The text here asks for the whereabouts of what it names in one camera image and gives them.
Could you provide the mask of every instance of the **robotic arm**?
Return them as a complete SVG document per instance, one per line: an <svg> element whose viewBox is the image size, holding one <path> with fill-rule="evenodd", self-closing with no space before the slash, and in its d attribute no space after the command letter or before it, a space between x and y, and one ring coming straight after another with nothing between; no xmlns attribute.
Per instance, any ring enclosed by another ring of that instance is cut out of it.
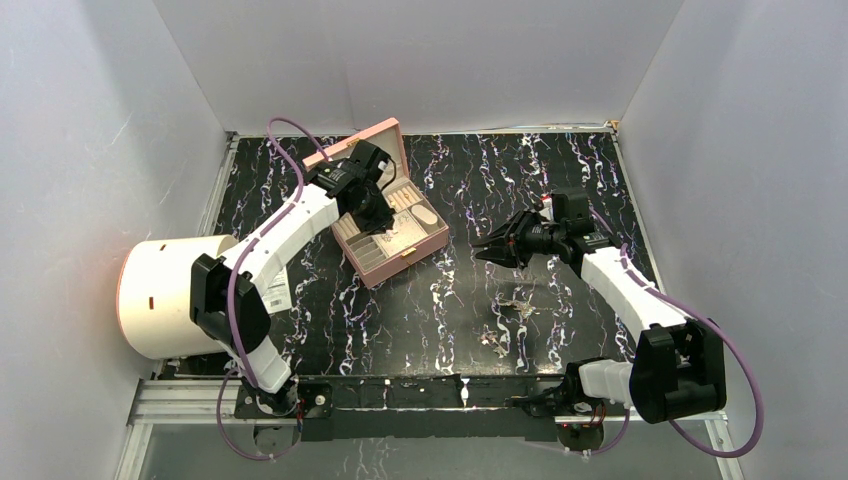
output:
<svg viewBox="0 0 848 480"><path fill-rule="evenodd" d="M473 246L484 248L476 258L509 268L525 268L537 253L558 255L638 336L632 364L603 358L569 364L569 402L588 398L632 405L648 423L724 407L721 339L645 290L650 282L632 266L625 268L618 239L595 231L582 189L554 192L535 210L515 214Z"/></svg>
<svg viewBox="0 0 848 480"><path fill-rule="evenodd" d="M392 228L395 211L377 187L389 161L389 155L377 146L358 142L349 158L335 164L321 162L306 174L296 208L291 208L294 198L289 199L220 257L204 254L192 265L189 316L244 369L226 312L227 282L237 270L234 303L238 334L257 381L255 386L245 386L261 395L275 411L287 410L296 393L283 388L291 377L291 368L268 336L271 319L262 294L306 243L344 214L349 213L364 233L384 233ZM248 248L250 255L243 255Z"/></svg>

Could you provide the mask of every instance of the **marble tabletop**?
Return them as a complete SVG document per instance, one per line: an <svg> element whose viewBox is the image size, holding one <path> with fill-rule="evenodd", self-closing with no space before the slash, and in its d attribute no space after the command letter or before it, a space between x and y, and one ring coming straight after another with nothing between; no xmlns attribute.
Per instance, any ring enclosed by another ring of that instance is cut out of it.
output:
<svg viewBox="0 0 848 480"><path fill-rule="evenodd" d="M537 255L513 271L470 248L541 195L583 186L653 280L615 141L609 132L405 136L411 179L450 226L450 243L369 290L321 233L288 265L293 308L273 315L273 341L301 375L520 375L632 358L614 312L565 264ZM315 151L304 138L281 143L297 159ZM295 185L266 139L240 139L216 233L250 232ZM177 373L220 375L225 360L189 358Z"/></svg>

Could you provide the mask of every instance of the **open box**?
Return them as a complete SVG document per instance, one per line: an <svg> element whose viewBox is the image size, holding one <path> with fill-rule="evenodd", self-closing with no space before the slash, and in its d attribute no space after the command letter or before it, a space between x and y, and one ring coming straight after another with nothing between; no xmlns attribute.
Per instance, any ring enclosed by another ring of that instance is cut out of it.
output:
<svg viewBox="0 0 848 480"><path fill-rule="evenodd" d="M331 227L363 283L371 288L447 245L448 226L409 179L409 164L396 119L385 120L325 150L332 160L347 158L359 140L377 145L395 161L377 181L380 188L392 181L392 171L397 168L395 180L383 192L396 212L391 230L384 234L364 235L349 214ZM322 160L324 157L316 153L303 163L307 170L311 170Z"/></svg>

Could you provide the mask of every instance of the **metal frame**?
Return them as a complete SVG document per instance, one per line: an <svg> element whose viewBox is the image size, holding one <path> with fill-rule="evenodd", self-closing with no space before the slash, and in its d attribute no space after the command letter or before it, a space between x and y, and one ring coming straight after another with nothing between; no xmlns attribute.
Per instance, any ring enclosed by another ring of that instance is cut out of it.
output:
<svg viewBox="0 0 848 480"><path fill-rule="evenodd" d="M469 132L444 132L441 134L500 134L500 133L557 133L557 132L604 132L610 133L613 137L613 144L618 157L619 165L621 166L624 181L630 186L630 179L627 175L624 158L621 154L621 149L618 142L617 131L607 124L584 124L584 125L549 125L549 126L531 126L531 127L516 127L502 128L492 130L477 130ZM209 203L204 212L200 234L210 235L214 231L215 219L218 211L221 208L224 192L227 186L229 172L232 169L235 159L236 147L241 138L256 138L257 136L240 136L235 133L229 133L227 138L227 147L224 154L224 159L218 176L215 181L213 191L209 198ZM631 201L636 213L636 220L640 227L644 225L641 212L636 203L636 198L631 194ZM645 240L645 246L648 251L648 258L651 262L651 267L654 269L657 278L657 284L661 291L664 291L663 283L657 270L657 265L654 260L653 250L648 239L647 233L643 230L642 236ZM205 379L205 380L148 380L139 383L139 391L133 402L132 410L128 420L127 438L124 445L124 451L121 456L118 471L115 475L116 480L136 480L141 474L142 466L144 465L145 456L150 443L151 434L155 425L162 424L199 424L199 425L214 425L216 419L216 403L218 393L221 388L222 379ZM296 424L293 419L256 419L243 420L233 416L235 411L236 397L238 395L239 386L237 383L228 385L223 394L221 404L222 423L225 424L241 424L241 425L284 425L293 426ZM622 422L623 416L606 417L608 422ZM724 411L711 412L702 415L688 417L692 421L704 421L707 427L707 432L710 437L710 442L713 448L723 451L733 450L733 441L727 429L727 416ZM585 421L583 417L560 416L553 419L556 423L569 423ZM644 421L635 409L631 409L631 421ZM742 469L737 459L717 458L716 462L721 472L722 478L725 480L742 480Z"/></svg>

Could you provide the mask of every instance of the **gray wall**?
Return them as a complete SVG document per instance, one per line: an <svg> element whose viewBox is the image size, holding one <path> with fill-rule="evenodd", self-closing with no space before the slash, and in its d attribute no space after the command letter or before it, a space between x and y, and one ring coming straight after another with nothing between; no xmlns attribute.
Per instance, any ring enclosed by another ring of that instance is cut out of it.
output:
<svg viewBox="0 0 848 480"><path fill-rule="evenodd" d="M255 134L618 119L682 0L155 3L224 128Z"/></svg>
<svg viewBox="0 0 848 480"><path fill-rule="evenodd" d="M622 121L664 283L766 398L749 478L845 478L848 4L687 0ZM752 402L737 369L737 443Z"/></svg>
<svg viewBox="0 0 848 480"><path fill-rule="evenodd" d="M0 112L0 476L112 478L152 366L118 273L196 233L223 130L150 1L0 1Z"/></svg>

